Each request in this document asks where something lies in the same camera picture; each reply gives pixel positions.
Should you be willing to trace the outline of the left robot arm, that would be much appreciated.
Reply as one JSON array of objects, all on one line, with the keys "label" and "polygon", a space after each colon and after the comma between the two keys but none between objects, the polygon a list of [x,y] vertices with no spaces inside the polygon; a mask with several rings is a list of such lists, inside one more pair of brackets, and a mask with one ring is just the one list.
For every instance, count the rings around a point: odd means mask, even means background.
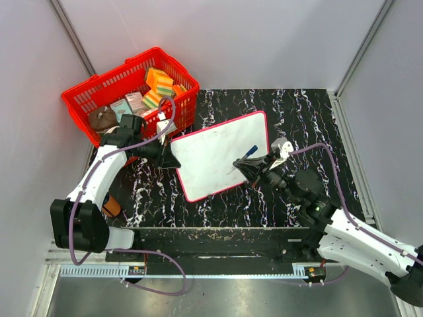
[{"label": "left robot arm", "polygon": [[143,245],[135,240],[135,232],[108,226],[102,207],[115,177],[130,158],[154,160],[158,168],[180,167],[166,138],[173,122],[159,113],[158,134],[146,141],[142,135],[145,126],[142,117],[124,114],[120,125],[101,137],[96,157],[77,187],[65,199],[52,202],[50,216],[58,248],[90,253],[120,249],[127,260],[140,259]]}]

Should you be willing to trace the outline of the pink framed whiteboard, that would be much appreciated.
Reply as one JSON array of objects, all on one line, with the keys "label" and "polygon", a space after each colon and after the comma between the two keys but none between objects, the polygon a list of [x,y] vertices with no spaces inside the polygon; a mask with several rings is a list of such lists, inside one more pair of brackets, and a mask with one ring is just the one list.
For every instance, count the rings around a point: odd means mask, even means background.
[{"label": "pink framed whiteboard", "polygon": [[177,174],[190,203],[242,184],[246,178],[232,163],[252,147],[252,158],[268,154],[266,114],[253,112],[195,131],[171,142],[171,151],[181,163]]}]

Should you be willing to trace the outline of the blue capped whiteboard marker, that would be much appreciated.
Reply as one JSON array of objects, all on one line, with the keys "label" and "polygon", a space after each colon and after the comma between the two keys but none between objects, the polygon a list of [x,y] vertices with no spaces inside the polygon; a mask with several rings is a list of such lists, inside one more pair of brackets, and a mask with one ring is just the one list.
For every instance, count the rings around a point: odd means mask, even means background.
[{"label": "blue capped whiteboard marker", "polygon": [[[249,158],[252,154],[254,154],[258,150],[258,146],[254,145],[252,146],[241,158],[238,159],[238,161],[244,161],[245,159]],[[227,173],[227,175],[234,172],[236,169],[236,166],[233,165],[230,169],[230,171]]]}]

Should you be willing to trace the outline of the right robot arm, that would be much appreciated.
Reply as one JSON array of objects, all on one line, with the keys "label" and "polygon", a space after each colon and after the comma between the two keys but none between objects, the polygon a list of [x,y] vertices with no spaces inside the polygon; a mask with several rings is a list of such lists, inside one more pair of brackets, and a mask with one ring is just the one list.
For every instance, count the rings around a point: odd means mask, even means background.
[{"label": "right robot arm", "polygon": [[274,153],[237,159],[236,168],[253,185],[268,186],[298,206],[297,219],[311,232],[300,246],[310,262],[320,257],[366,273],[401,300],[422,306],[422,248],[403,243],[366,224],[325,193],[312,170],[283,173]]}]

